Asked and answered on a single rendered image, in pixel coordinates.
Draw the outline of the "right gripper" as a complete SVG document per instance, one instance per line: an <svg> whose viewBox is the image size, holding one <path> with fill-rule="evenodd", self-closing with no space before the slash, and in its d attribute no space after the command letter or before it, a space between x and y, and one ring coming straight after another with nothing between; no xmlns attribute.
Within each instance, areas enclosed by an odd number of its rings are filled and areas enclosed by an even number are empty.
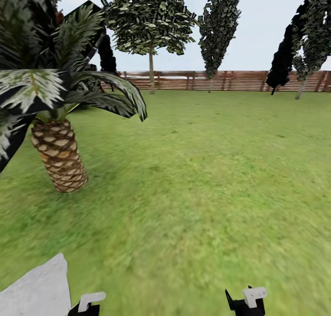
<svg viewBox="0 0 331 316"><path fill-rule="evenodd" d="M245 300L232 300L231 296L229 295L228 291L225 290L228 304L231 310L234 310L236 316L264 316L264 304L262 299L256 299L257 307L249 308L249 306L245 303Z"/></svg>

